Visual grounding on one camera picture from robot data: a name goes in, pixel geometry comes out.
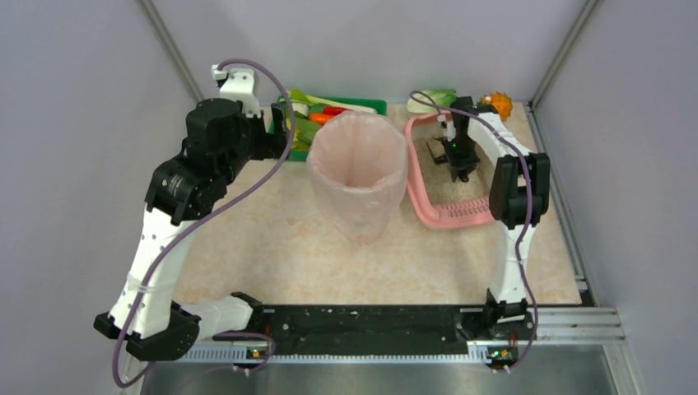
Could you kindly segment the pink plastic trash bag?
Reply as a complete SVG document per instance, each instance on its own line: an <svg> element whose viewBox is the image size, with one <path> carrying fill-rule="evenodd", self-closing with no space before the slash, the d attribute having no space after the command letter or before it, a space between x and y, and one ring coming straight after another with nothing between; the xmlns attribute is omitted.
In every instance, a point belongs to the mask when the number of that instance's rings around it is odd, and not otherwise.
<svg viewBox="0 0 698 395"><path fill-rule="evenodd" d="M397 125L381 114L340 114L315 134L306 164L322 217L355 244L377 241L407 189L407 139Z"/></svg>

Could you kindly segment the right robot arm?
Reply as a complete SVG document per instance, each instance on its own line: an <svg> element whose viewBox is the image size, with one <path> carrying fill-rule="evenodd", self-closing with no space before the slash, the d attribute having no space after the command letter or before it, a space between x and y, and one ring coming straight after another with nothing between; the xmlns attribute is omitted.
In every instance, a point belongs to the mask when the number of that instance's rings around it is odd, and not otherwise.
<svg viewBox="0 0 698 395"><path fill-rule="evenodd" d="M494 170L488 207L501 233L495 280L486 293L483 327L525 322L530 299L526 278L535 228L550 200L550 158L528 149L510 132L491 104L458 97L449 107L452 122L443 143L454 182L468 182L479 165Z"/></svg>

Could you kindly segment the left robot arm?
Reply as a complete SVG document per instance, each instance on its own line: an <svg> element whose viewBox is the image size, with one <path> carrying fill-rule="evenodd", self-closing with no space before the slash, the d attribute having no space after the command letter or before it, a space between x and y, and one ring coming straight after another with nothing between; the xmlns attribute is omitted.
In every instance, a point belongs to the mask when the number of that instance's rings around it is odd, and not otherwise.
<svg viewBox="0 0 698 395"><path fill-rule="evenodd" d="M180 304L174 292L198 227L244 166L277 159L285 150L284 113L278 105L272 118L274 130L268 132L262 110L241 101L201 101L186 115L179 153L154 170L126 283L110 311L94 322L106 337L123 340L137 360L177 360L198 341L248 326L255 302L246 294Z"/></svg>

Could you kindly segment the black slotted litter scoop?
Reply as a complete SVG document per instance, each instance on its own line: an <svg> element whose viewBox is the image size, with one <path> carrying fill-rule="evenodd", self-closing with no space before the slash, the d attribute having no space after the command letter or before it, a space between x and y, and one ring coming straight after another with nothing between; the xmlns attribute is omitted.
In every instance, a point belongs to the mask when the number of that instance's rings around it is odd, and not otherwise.
<svg viewBox="0 0 698 395"><path fill-rule="evenodd" d="M448 157L441 139L430 138L427 140L426 145L430 156L436 165L442 165L448 162Z"/></svg>

